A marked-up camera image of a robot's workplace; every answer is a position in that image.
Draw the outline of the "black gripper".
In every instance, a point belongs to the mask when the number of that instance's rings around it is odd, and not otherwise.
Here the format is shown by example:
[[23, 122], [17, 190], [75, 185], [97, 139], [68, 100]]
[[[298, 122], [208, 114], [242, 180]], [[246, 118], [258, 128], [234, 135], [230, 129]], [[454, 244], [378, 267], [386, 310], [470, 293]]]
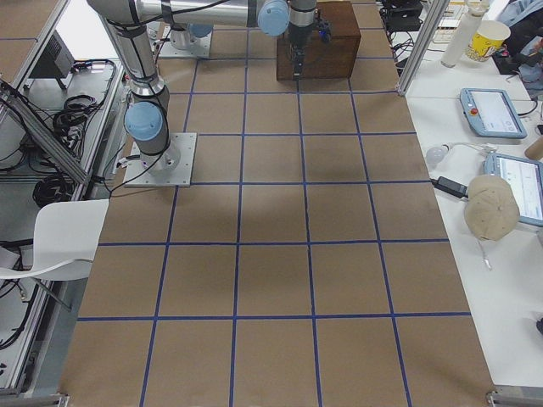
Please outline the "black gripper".
[[313, 24], [288, 26], [288, 41], [292, 51], [293, 78], [299, 79], [304, 67], [304, 48], [313, 32]]

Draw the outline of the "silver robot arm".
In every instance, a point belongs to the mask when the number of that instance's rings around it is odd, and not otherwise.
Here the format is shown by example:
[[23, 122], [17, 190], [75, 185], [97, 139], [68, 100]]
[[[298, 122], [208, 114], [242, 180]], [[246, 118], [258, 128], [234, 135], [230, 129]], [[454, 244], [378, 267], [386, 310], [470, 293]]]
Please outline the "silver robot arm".
[[208, 36], [213, 30], [213, 25], [206, 24], [174, 24], [171, 26], [171, 45], [180, 51], [188, 51], [197, 42]]
[[293, 78], [301, 77], [305, 47], [316, 29], [315, 1], [90, 1], [114, 43], [130, 77], [137, 102], [149, 100], [164, 108], [169, 101], [148, 39], [147, 24], [163, 21], [171, 28], [189, 25], [257, 27], [268, 36], [286, 32]]

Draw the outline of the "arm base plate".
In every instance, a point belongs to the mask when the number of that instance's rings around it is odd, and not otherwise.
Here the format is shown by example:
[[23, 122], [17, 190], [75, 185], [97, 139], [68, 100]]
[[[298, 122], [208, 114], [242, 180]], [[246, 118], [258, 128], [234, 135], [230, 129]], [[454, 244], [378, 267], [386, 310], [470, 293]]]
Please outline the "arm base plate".
[[193, 161], [197, 144], [195, 132], [171, 132], [170, 146], [159, 158], [143, 155], [137, 144], [132, 144], [131, 155], [123, 182], [127, 187], [189, 187], [191, 185]]
[[157, 58], [207, 59], [210, 55], [212, 25], [188, 24], [181, 30], [167, 25], [157, 43]]

